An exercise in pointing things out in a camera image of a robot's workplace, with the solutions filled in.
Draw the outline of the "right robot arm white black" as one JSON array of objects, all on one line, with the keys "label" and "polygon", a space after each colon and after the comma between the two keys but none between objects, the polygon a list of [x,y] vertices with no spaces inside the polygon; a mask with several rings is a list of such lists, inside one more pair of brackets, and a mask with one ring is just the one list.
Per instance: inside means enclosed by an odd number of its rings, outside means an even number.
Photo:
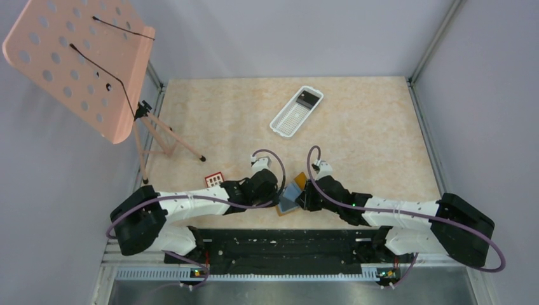
[{"label": "right robot arm white black", "polygon": [[328,210],[353,226],[379,229],[373,246],[395,255],[446,255],[484,269],[494,222],[456,194],[439,200],[399,201],[351,192],[331,176],[307,182],[296,198],[304,210]]}]

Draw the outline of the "white perforated plastic tray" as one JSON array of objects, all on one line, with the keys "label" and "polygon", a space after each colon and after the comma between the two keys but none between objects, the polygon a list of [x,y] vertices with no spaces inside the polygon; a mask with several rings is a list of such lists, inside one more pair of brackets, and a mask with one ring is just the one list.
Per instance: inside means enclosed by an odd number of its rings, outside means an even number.
[{"label": "white perforated plastic tray", "polygon": [[317,104],[313,109],[307,109],[296,102],[298,95],[304,90],[319,96],[318,104],[324,99],[324,94],[311,86],[302,86],[298,89],[269,124],[274,133],[285,139],[292,138],[318,106]]}]

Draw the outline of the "pink perforated music stand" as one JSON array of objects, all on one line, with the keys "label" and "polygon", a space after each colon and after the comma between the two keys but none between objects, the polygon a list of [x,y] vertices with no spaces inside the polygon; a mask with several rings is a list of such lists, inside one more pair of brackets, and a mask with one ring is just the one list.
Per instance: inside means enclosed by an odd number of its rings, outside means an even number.
[{"label": "pink perforated music stand", "polygon": [[143,183],[152,150],[142,145],[139,126],[172,139],[158,139],[160,154],[183,147],[206,160],[141,99],[157,33],[130,1],[2,1],[1,16],[10,21],[1,41],[6,63],[107,144],[133,137]]}]

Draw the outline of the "black card stack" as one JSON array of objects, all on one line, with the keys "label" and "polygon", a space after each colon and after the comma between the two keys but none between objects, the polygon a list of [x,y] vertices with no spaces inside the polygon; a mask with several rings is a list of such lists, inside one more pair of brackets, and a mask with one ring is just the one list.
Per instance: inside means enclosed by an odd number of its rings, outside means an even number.
[{"label": "black card stack", "polygon": [[313,109],[318,104],[319,100],[319,96],[304,90],[298,95],[296,102],[307,109]]}]

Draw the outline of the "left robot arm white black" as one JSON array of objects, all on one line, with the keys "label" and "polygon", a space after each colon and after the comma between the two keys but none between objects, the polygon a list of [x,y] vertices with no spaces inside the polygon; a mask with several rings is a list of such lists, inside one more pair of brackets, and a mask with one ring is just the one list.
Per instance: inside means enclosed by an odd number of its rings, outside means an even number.
[{"label": "left robot arm white black", "polygon": [[174,222],[270,207],[282,191],[283,185],[267,168],[197,191],[167,193],[142,186],[111,212],[109,237],[117,240],[124,256],[149,249],[186,256],[200,251],[203,240],[193,226],[175,227]]}]

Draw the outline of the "red white grid card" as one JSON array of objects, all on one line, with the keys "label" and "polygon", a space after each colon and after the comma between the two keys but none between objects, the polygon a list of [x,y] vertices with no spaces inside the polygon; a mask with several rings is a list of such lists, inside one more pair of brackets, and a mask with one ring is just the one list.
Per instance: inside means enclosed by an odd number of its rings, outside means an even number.
[{"label": "red white grid card", "polygon": [[224,182],[224,176],[222,172],[216,172],[205,177],[205,184],[207,187],[218,186]]}]

